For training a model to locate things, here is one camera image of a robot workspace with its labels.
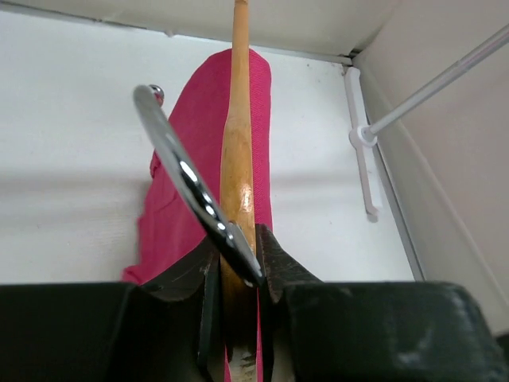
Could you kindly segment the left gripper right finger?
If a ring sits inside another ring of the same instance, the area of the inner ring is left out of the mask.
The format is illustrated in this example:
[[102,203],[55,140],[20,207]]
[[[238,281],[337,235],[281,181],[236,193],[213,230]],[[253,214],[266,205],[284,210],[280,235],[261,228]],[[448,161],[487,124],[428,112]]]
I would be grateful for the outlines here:
[[505,381],[478,302],[443,282],[323,282],[256,228],[265,381]]

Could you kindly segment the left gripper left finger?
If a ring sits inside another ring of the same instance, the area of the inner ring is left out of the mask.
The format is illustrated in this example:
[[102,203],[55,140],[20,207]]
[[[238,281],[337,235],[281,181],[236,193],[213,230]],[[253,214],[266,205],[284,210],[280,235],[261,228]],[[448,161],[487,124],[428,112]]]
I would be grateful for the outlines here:
[[2,380],[220,380],[218,260],[206,239],[140,286],[2,286]]

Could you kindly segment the pink trousers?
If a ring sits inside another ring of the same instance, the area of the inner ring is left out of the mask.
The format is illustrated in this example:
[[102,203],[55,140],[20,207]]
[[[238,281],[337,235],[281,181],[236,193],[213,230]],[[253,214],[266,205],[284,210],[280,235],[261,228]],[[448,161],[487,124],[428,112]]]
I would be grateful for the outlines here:
[[[256,224],[273,226],[270,201],[270,64],[250,52],[251,140]],[[215,199],[220,197],[223,131],[231,82],[231,50],[215,53],[192,74],[169,122]],[[152,182],[138,219],[138,260],[122,272],[124,282],[142,285],[190,254],[206,233],[180,197],[154,154]]]

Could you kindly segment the wooden clothes hanger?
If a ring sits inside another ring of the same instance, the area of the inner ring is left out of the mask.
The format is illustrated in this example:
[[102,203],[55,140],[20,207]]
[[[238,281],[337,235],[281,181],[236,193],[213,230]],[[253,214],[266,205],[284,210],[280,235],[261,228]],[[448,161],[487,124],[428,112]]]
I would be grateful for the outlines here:
[[256,381],[257,292],[263,281],[255,257],[255,203],[252,167],[249,6],[234,4],[231,83],[223,131],[220,198],[214,199],[157,104],[154,91],[133,92],[138,116],[182,199],[220,251],[222,326],[233,381]]

